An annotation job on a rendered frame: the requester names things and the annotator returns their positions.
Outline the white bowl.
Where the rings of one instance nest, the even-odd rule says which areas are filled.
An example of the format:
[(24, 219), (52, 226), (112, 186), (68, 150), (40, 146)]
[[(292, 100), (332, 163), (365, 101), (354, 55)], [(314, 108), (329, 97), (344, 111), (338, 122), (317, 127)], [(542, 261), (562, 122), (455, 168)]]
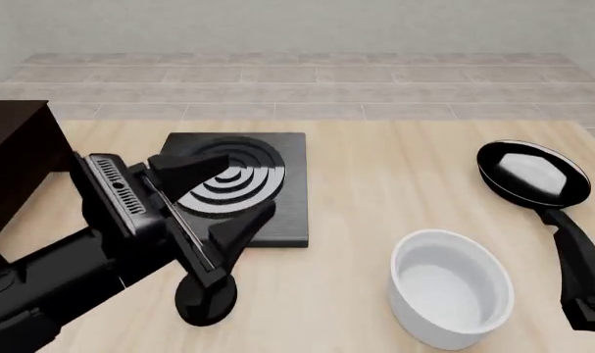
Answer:
[(412, 337), (436, 349), (477, 344), (513, 313), (505, 267), (480, 243), (441, 228), (407, 234), (389, 262), (389, 307)]

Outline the flat black stove plate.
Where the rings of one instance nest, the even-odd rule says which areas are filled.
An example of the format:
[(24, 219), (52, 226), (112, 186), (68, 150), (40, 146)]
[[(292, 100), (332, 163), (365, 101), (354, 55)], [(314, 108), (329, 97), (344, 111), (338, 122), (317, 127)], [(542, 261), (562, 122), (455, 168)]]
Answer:
[(274, 216), (249, 243), (257, 248), (305, 248), (309, 243), (306, 135), (302, 132), (173, 132), (164, 155), (228, 155), (229, 167), (194, 187), (175, 207), (192, 230), (252, 210), (266, 200)]

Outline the black frying pan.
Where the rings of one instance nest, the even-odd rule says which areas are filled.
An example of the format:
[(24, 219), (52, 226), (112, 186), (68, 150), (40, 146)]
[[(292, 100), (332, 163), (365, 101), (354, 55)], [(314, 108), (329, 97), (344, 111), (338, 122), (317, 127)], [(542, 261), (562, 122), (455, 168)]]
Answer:
[(484, 183), (508, 202), (535, 211), (547, 226), (575, 222), (565, 212), (590, 196), (592, 185), (570, 158), (523, 140), (495, 140), (480, 147), (476, 163)]

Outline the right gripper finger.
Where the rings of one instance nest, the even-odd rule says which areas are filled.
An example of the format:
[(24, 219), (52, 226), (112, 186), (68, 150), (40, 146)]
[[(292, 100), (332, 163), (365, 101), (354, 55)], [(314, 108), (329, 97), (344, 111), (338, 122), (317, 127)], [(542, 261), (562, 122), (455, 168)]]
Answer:
[(555, 240), (563, 271), (565, 296), (595, 296), (595, 245), (572, 220), (558, 220)]

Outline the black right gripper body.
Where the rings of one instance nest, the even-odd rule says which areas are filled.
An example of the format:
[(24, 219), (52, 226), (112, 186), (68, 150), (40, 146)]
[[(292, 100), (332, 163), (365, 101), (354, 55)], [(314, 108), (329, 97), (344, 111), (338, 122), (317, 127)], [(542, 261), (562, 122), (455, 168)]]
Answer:
[(595, 296), (561, 301), (562, 309), (574, 330), (595, 330)]

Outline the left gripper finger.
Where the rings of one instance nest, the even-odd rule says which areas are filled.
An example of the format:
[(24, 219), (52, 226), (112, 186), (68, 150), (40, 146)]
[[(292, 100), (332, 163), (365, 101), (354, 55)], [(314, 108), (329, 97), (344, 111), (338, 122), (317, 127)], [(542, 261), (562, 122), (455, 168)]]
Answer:
[(148, 163), (167, 198), (181, 199), (197, 185), (227, 170), (229, 156), (154, 155)]
[(209, 227), (208, 246), (218, 255), (223, 270), (232, 271), (244, 249), (275, 211), (275, 202), (267, 200), (245, 214)]

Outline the dark wooden cabinet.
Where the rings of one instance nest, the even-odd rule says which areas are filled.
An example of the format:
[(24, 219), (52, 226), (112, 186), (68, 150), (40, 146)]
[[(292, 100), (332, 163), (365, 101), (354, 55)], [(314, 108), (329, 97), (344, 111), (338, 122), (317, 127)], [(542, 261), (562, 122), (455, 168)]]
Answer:
[(0, 231), (50, 173), (69, 172), (73, 160), (46, 100), (0, 100)]

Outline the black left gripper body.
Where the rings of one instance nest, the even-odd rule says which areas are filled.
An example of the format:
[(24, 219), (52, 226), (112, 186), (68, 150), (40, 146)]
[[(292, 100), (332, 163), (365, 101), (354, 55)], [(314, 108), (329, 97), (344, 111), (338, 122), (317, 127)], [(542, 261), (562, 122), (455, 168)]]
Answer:
[(176, 210), (177, 199), (160, 190), (149, 163), (127, 167), (119, 155), (77, 156), (73, 182), (87, 228), (110, 261), (81, 287), (81, 296), (92, 304), (105, 302), (170, 261), (178, 261), (204, 288), (230, 275)]

